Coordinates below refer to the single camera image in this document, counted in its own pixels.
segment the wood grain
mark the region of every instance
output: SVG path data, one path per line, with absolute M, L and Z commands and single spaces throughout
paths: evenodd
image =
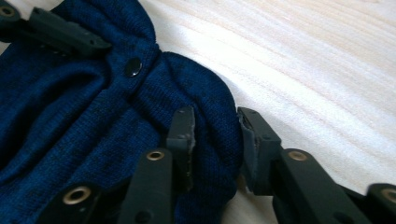
M 13 0 L 24 17 L 60 1 Z M 259 111 L 283 147 L 313 154 L 364 193 L 396 184 L 396 2 L 141 1 L 162 50 L 216 72 L 237 105 Z M 238 181 L 223 223 L 276 223 L 271 199 Z

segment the knit fabric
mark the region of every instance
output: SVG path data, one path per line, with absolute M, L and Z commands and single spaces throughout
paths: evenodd
M 62 189 L 109 189 L 167 135 L 174 112 L 194 108 L 193 189 L 177 223 L 219 223 L 234 196 L 242 137 L 234 101 L 208 69 L 161 52 L 134 0 L 66 0 L 54 10 L 113 47 L 96 60 L 65 58 L 17 41 L 0 57 L 0 219 L 35 223 Z M 128 62 L 143 64 L 125 76 Z

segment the button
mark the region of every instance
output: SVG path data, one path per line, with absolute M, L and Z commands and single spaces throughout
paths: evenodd
M 139 58 L 132 58 L 128 61 L 125 67 L 125 76 L 134 77 L 142 70 L 142 62 Z

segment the tabletop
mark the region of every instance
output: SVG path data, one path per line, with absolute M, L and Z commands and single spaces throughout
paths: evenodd
M 60 0 L 9 0 L 26 19 Z M 257 110 L 284 148 L 340 185 L 396 184 L 396 1 L 142 0 L 164 51 L 194 59 Z M 0 45 L 0 52 L 7 47 Z M 222 223 L 276 223 L 271 197 L 239 190 Z

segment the cloth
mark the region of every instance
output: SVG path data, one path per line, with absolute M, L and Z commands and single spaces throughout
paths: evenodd
M 161 52 L 137 1 L 66 0 L 54 10 L 113 47 L 96 60 L 65 58 L 17 41 L 0 57 L 0 218 L 35 223 L 78 182 L 110 189 L 167 134 L 173 113 L 194 108 L 193 189 L 177 223 L 219 223 L 236 192 L 242 137 L 233 97 L 214 73 Z M 140 60 L 136 76 L 126 74 Z

